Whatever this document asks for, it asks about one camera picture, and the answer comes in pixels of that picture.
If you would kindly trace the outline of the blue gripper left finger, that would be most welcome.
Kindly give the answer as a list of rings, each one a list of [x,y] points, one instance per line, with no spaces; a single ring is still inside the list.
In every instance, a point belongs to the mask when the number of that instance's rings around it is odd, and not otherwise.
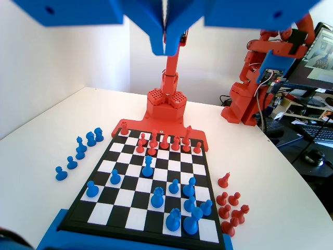
[[[113,24],[122,24],[127,16],[148,36],[152,52],[157,56],[164,55],[163,49],[163,13],[162,1],[109,1]]]

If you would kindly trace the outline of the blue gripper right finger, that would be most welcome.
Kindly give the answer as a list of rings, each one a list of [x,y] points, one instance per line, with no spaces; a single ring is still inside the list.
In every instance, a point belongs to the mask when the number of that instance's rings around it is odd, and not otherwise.
[[[167,1],[166,55],[174,56],[181,36],[204,15],[205,1]]]

